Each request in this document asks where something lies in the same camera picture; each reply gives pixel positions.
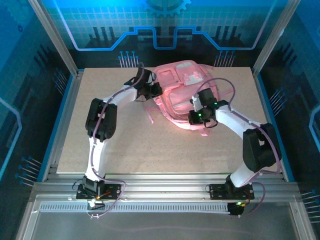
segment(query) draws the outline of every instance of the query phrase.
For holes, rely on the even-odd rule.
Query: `pink backpack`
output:
[[[163,115],[179,128],[199,130],[202,136],[210,132],[204,125],[190,125],[188,114],[194,107],[190,99],[200,85],[211,79],[208,69],[212,66],[197,64],[192,60],[179,61],[156,67],[156,82],[159,82],[163,94],[154,98]],[[211,88],[214,97],[219,101],[217,84],[214,80],[205,84],[201,90]]]

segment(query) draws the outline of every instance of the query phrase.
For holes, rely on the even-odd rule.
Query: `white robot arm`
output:
[[[250,184],[267,167],[276,162],[280,164],[280,147],[275,129],[270,123],[261,124],[253,121],[234,110],[227,101],[217,101],[210,88],[199,91],[197,94],[198,96],[192,97],[194,110],[190,111],[188,116],[190,124],[208,123],[213,119],[227,126],[243,141],[243,163],[226,179],[226,188],[230,192]]]
[[[123,89],[126,89],[128,87],[130,87],[130,86],[129,85],[124,85],[120,89],[120,91],[123,90]],[[125,105],[127,105],[128,103],[133,102],[134,100],[136,100],[137,99],[137,95],[138,95],[138,90],[135,89],[134,87],[132,87],[132,88],[126,90],[126,91],[123,91],[119,95],[115,96],[109,102],[109,105],[111,105],[112,107],[116,106],[117,109],[121,109]],[[104,98],[103,101],[102,101],[102,104],[106,104],[106,102],[109,99],[110,99],[110,96]],[[94,146],[94,152],[93,152],[93,156],[92,156],[92,161],[93,161],[94,170],[95,170],[96,174],[98,174],[99,176],[104,177],[105,174],[106,174],[105,164],[107,162],[107,159],[106,159],[107,156],[106,156],[105,150],[106,150],[108,141],[109,141],[109,139],[106,138],[103,141],[97,140],[96,144],[94,144],[93,136],[89,137],[90,152],[89,152],[88,167],[86,169],[85,176],[88,179],[92,180],[92,181],[98,181],[98,182],[100,181],[100,179],[95,175],[95,173],[93,172],[93,169],[91,167],[91,156],[92,156],[93,146]]]

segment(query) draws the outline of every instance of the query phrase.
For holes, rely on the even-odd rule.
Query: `speckled work surface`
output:
[[[86,172],[89,137],[85,122],[92,99],[113,94],[136,73],[137,68],[84,70],[58,173]],[[253,120],[266,122],[249,67],[217,67],[213,76],[234,83],[235,109]],[[229,88],[223,81],[217,85],[221,91]],[[153,106],[154,102],[145,104]],[[201,136],[198,131],[178,128],[158,111],[152,111],[151,116],[154,124],[142,102],[131,102],[118,111],[116,131],[107,149],[107,173],[230,173],[242,163],[242,140],[223,124],[213,128],[209,136]]]

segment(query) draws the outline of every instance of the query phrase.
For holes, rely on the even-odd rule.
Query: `mounting plate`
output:
[[[106,200],[106,199],[112,199],[115,200],[119,197],[119,194],[121,193],[121,184],[105,184],[105,195],[101,195],[99,200]],[[92,199],[96,198],[97,195],[91,191],[85,190],[83,188],[82,184],[79,184],[78,190],[76,192],[76,199],[77,200],[83,200],[83,199]]]
[[[208,187],[209,190],[207,192],[210,194],[211,200],[247,200],[249,196],[250,200],[255,199],[252,185],[249,184],[237,189],[233,196],[228,194],[225,184],[209,184]]]

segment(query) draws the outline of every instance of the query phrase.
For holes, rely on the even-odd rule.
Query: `gear graphic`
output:
[[[142,3],[144,9],[149,10],[150,14],[164,18],[180,14],[180,10],[187,9],[187,4],[191,4],[191,0],[144,0]]]
[[[18,24],[24,24],[32,14],[28,0],[0,0]]]

